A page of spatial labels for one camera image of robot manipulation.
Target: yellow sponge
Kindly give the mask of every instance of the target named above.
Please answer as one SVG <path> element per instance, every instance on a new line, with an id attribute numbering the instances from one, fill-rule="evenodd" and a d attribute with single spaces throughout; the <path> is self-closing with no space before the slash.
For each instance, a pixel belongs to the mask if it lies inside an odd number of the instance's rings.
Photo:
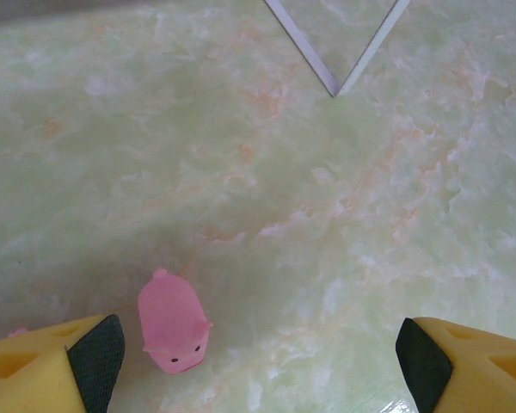
<path id="1" fill-rule="evenodd" d="M 396 351 L 420 413 L 516 413 L 516 340 L 407 318 Z"/>
<path id="2" fill-rule="evenodd" d="M 123 355 L 116 316 L 0 340 L 0 413 L 104 412 Z"/>

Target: marble floor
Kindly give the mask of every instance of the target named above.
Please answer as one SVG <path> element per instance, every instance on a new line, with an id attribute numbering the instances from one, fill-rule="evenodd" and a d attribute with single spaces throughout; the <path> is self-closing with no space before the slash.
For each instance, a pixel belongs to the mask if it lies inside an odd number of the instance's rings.
<path id="1" fill-rule="evenodd" d="M 337 99 L 262 1 L 123 3 L 0 22 L 0 337 L 118 313 L 113 413 L 415 413 L 405 317 L 516 338 L 516 0 L 412 1 Z M 158 266 L 215 324 L 176 376 Z"/>

